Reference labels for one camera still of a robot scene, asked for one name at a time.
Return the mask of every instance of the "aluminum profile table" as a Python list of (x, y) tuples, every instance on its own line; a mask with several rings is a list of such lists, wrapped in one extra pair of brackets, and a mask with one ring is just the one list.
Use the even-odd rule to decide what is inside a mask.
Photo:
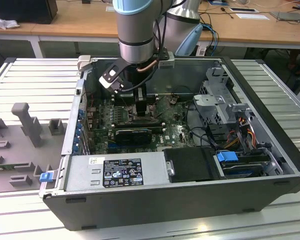
[(0, 68), (0, 118), (20, 124), (11, 113), (14, 103), (28, 103), (29, 114), (41, 124), (50, 119), (68, 123), (77, 76), (76, 58), (17, 58)]
[[(264, 63), (255, 60), (233, 60), (252, 89), (300, 150), (300, 100)], [(235, 87), (241, 102), (245, 102)]]
[[(300, 149), (300, 101), (266, 65), (250, 60), (233, 62)], [(76, 64), (77, 59), (17, 59), (14, 63), (5, 63), (0, 69), (0, 113), (5, 113), (4, 105), (23, 99), (30, 101), (33, 112), (54, 114), (67, 121), (70, 108), (64, 104), (72, 102), (69, 96), (73, 96), (78, 79)], [(239, 90), (236, 91), (244, 101)], [(37, 104), (42, 100), (46, 108), (38, 111), (36, 108), (42, 106)], [(17, 124), (18, 120), (11, 117), (6, 114), (3, 119), (8, 124)], [(44, 114), (39, 117), (40, 122), (46, 119)], [(0, 240), (48, 238), (300, 240), (300, 192), (281, 196), (261, 212), (76, 232), (64, 228), (39, 198), (37, 190), (0, 193)]]

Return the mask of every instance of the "computer case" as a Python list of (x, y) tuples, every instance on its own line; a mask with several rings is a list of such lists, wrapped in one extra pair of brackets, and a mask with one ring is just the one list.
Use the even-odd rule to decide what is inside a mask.
[(56, 0), (0, 0), (0, 19), (50, 24), (58, 11)]

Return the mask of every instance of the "motherboard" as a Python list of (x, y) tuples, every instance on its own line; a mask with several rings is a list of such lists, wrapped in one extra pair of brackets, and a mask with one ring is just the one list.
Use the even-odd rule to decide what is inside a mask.
[[(103, 100), (88, 109), (91, 153), (161, 152), (167, 148), (194, 147), (192, 134), (185, 125), (187, 107), (187, 101), (178, 97), (161, 96), (148, 104), (146, 116), (138, 117), (135, 105), (129, 104), (128, 99)], [(129, 134), (136, 131), (136, 142), (118, 142), (118, 134), (127, 140), (135, 138)]]

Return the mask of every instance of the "desk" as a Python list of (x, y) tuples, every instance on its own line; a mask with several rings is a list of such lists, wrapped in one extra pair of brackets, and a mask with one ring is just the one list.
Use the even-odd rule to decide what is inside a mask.
[[(271, 2), (258, 0), (257, 2), (261, 6), (277, 6), (287, 3), (284, 0)], [(294, 5), (295, 3), (290, 3), (279, 8), (262, 8), (251, 3), (249, 6), (260, 12), (287, 12), (291, 11)], [(118, 42), (115, 13), (106, 11), (105, 3), (82, 4), (80, 1), (58, 0), (57, 6), (58, 13), (52, 24), (21, 23), (20, 28), (0, 29), (0, 39), (30, 41), (37, 58), (44, 56), (40, 41)], [(212, 25), (220, 36), (219, 46), (300, 49), (300, 24), (276, 22), (276, 19), (269, 13), (264, 15), (270, 20), (240, 19), (235, 14), (233, 14), (234, 19), (231, 19), (227, 14), (216, 14), (223, 13), (220, 7), (210, 6), (206, 2), (201, 4), (199, 11), (214, 13), (210, 16)], [(206, 14), (202, 17), (209, 22)], [(200, 37), (200, 46), (207, 46), (210, 41), (211, 34), (203, 32)]]

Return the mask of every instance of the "power supply label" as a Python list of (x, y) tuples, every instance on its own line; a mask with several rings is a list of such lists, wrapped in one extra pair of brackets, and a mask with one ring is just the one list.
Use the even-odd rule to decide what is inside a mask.
[(102, 184), (105, 188), (143, 185), (141, 159), (105, 160)]

